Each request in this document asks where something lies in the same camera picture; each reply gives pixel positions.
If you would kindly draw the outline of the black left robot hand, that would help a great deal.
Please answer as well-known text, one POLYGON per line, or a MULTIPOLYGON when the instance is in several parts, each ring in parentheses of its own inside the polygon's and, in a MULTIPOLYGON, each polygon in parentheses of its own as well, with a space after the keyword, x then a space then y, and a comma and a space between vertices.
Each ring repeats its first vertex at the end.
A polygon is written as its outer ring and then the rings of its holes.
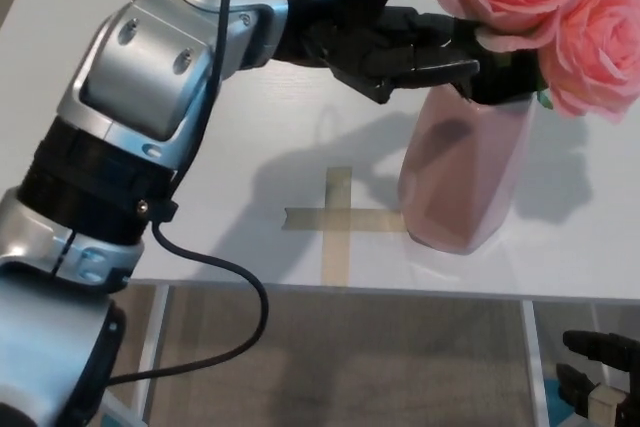
POLYGON ((467 22, 388 1, 288 0, 275 59, 327 68, 379 104, 396 89, 465 82, 479 72, 467 22))

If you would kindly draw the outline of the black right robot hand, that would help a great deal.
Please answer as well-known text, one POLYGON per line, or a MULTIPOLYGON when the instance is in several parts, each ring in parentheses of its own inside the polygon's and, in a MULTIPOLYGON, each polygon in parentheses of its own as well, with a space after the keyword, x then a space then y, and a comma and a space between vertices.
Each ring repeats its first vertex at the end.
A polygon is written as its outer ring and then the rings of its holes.
POLYGON ((614 333, 570 330, 563 343, 571 351, 629 375, 629 391, 594 383, 569 364, 557 364, 560 398, 596 426, 639 425, 639 342, 614 333))

